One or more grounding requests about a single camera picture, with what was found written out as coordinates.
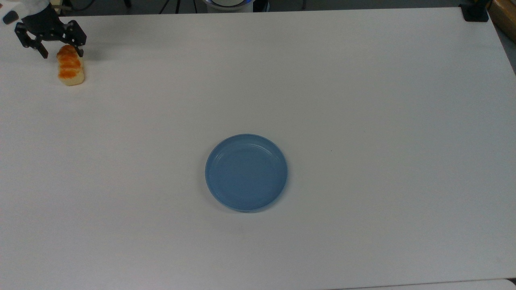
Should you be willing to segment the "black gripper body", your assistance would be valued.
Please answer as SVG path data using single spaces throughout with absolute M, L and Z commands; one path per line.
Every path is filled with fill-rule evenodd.
M 71 20 L 61 22 L 54 9 L 43 9 L 41 12 L 21 18 L 15 25 L 15 34 L 22 46 L 38 49 L 42 41 L 60 41 L 72 46 L 83 46 L 87 36 L 81 26 Z

